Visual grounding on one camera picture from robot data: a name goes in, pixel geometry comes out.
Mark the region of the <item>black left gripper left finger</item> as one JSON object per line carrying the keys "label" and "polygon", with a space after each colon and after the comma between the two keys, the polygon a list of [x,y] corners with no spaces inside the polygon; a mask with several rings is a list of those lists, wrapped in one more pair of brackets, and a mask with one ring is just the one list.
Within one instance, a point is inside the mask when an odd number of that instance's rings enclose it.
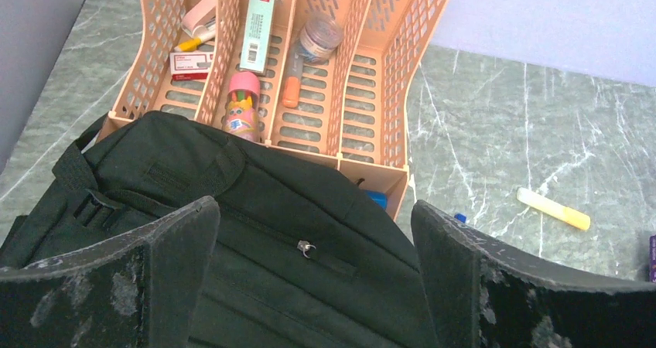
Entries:
{"label": "black left gripper left finger", "polygon": [[3,347],[184,347],[220,224],[205,196],[76,251],[1,272]]}

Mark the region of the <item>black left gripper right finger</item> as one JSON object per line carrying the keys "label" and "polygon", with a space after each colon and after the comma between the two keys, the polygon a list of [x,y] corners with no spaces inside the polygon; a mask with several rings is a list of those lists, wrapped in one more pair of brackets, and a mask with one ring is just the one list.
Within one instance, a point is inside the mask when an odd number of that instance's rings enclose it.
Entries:
{"label": "black left gripper right finger", "polygon": [[653,347],[655,286],[536,257],[418,201],[412,236],[441,347]]}

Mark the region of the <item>black student backpack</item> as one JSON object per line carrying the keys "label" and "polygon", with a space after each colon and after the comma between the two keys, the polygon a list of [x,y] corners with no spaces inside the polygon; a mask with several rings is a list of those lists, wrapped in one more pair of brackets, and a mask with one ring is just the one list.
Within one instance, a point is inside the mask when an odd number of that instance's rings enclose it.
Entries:
{"label": "black student backpack", "polygon": [[216,244],[184,346],[434,347],[416,250],[334,169],[152,111],[75,139],[1,248],[1,272],[88,247],[205,196]]}

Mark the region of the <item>blue white marker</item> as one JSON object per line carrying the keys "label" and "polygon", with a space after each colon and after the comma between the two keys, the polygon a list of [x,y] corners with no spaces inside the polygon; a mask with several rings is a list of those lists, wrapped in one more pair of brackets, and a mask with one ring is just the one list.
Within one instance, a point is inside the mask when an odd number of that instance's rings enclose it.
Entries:
{"label": "blue white marker", "polygon": [[466,216],[463,215],[463,214],[461,214],[461,213],[456,213],[456,214],[454,215],[454,218],[457,219],[457,220],[458,220],[459,222],[461,222],[461,223],[466,223],[466,221],[467,221]]}

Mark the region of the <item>yellow highlighter pen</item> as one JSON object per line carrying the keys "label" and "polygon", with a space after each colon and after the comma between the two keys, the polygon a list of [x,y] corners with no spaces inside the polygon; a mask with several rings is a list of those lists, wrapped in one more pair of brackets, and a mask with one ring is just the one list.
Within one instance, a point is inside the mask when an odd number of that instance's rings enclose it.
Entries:
{"label": "yellow highlighter pen", "polygon": [[518,188],[516,198],[521,203],[547,214],[550,217],[561,220],[570,226],[580,230],[588,230],[590,228],[591,219],[587,214],[550,200],[549,198],[529,189],[523,187]]}

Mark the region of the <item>blue cap item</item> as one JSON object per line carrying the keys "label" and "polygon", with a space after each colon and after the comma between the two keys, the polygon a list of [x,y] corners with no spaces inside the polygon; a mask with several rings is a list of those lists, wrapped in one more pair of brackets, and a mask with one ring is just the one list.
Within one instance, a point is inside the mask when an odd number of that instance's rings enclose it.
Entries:
{"label": "blue cap item", "polygon": [[386,195],[380,192],[376,191],[371,191],[371,190],[365,190],[364,191],[369,198],[371,198],[377,205],[382,207],[384,210],[387,209],[388,206],[388,198]]}

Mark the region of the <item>purple storey treehouse book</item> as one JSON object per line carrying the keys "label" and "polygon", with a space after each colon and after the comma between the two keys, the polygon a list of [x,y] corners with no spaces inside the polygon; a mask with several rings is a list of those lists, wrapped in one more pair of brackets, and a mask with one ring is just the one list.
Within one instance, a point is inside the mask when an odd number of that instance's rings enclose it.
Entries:
{"label": "purple storey treehouse book", "polygon": [[649,281],[656,282],[656,235],[649,237]]}

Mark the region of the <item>pink crayon tube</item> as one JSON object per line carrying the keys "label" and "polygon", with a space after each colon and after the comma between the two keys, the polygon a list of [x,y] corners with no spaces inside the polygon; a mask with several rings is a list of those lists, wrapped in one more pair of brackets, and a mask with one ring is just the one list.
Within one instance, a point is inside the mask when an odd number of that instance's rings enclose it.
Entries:
{"label": "pink crayon tube", "polygon": [[235,73],[230,79],[221,129],[250,142],[260,142],[259,98],[258,77],[249,71]]}

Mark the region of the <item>red white staples box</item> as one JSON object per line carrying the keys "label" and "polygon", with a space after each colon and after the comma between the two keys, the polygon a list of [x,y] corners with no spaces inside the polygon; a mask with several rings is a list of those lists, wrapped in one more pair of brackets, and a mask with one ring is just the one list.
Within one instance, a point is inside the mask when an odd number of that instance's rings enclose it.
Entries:
{"label": "red white staples box", "polygon": [[214,54],[212,52],[172,52],[169,54],[169,63],[172,79],[206,80]]}

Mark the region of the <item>orange marker pen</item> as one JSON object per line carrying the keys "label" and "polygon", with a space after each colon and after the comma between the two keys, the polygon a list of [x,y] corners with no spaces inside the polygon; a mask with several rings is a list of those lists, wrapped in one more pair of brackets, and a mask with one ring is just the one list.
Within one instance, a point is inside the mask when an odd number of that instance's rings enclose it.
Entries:
{"label": "orange marker pen", "polygon": [[282,104],[285,107],[295,108],[299,104],[302,68],[302,57],[298,53],[290,53],[285,68],[285,81],[282,92]]}

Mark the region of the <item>yellow marker in organizer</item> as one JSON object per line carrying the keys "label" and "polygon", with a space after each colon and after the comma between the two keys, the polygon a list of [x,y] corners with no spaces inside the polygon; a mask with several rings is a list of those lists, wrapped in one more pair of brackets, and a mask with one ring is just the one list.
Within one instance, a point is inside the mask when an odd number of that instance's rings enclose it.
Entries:
{"label": "yellow marker in organizer", "polygon": [[201,44],[204,44],[207,41],[213,39],[216,35],[214,30],[210,30],[204,27],[197,28],[194,32],[191,32],[188,29],[183,29],[183,31],[190,37],[190,39],[175,46],[173,48],[173,52],[192,52],[196,50],[197,47]]}

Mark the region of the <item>teal stationery box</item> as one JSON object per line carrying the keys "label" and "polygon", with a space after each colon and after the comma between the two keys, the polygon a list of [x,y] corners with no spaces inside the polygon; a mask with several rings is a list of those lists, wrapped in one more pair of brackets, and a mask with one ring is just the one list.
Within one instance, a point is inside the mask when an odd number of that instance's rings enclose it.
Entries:
{"label": "teal stationery box", "polygon": [[265,72],[272,30],[275,0],[248,0],[244,24],[240,69]]}

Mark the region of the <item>peach plastic desk organizer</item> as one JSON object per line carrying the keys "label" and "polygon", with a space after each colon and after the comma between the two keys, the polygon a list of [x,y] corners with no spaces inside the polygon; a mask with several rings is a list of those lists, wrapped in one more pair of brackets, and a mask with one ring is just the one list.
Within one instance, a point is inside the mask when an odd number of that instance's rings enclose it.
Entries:
{"label": "peach plastic desk organizer", "polygon": [[[209,75],[175,80],[169,55],[184,42],[183,15],[201,0],[141,0],[137,56],[101,137],[148,111],[177,110],[219,128],[228,83],[243,57],[248,0],[213,0],[217,34]],[[410,177],[406,97],[449,0],[275,0],[265,72],[259,77],[263,145],[335,168],[362,189],[382,193],[396,217]],[[299,104],[282,101],[286,65],[300,29],[331,17],[343,40],[323,63],[302,69]]]}

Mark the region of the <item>pink stapler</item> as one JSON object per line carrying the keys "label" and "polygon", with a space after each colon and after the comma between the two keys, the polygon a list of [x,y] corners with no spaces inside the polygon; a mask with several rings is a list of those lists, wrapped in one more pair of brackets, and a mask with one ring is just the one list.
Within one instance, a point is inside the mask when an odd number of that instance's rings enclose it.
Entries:
{"label": "pink stapler", "polygon": [[200,0],[182,19],[183,31],[190,37],[207,31],[208,23],[215,17],[217,0]]}

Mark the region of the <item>clear jar of clips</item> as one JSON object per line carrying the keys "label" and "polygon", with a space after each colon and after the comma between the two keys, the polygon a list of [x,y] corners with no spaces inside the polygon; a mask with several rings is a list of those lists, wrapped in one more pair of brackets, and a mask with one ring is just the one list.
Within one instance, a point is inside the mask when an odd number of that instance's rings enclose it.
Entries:
{"label": "clear jar of clips", "polygon": [[307,63],[324,63],[343,41],[342,27],[330,16],[311,15],[299,31],[300,55]]}

